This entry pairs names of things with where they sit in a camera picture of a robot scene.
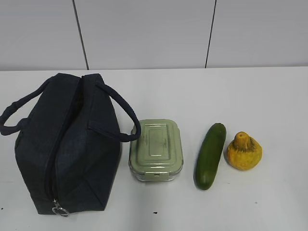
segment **zipper pull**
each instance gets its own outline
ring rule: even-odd
[[[55,214],[62,216],[62,217],[68,217],[69,212],[65,208],[62,208],[56,199],[53,200],[53,203],[55,207],[52,208],[52,211]]]

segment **white wall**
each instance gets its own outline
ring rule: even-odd
[[[75,0],[90,69],[203,68],[215,0]],[[207,67],[308,65],[307,0],[217,0]],[[72,0],[2,0],[0,71],[86,69]]]
[[[207,67],[308,65],[307,0],[217,0]]]
[[[76,0],[90,69],[204,68],[215,0]]]
[[[0,71],[86,69],[70,0],[1,0]]]

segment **metal ring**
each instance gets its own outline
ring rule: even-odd
[[[52,211],[53,211],[55,214],[57,214],[57,215],[59,215],[59,216],[61,216],[61,217],[68,217],[68,215],[69,215],[69,212],[68,212],[65,208],[56,208],[56,207],[53,207],[53,208],[52,208]]]

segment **metal lunch box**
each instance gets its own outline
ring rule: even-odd
[[[173,180],[184,163],[177,124],[168,119],[146,119],[140,125],[140,138],[130,143],[131,173],[141,181]]]

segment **lunch bag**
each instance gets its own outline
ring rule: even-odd
[[[8,118],[40,96],[15,127]],[[135,134],[120,133],[113,98],[133,120]],[[130,105],[99,74],[57,74],[13,102],[0,116],[0,132],[19,132],[15,155],[39,214],[68,216],[104,210],[121,157],[121,142],[136,140],[139,121]]]

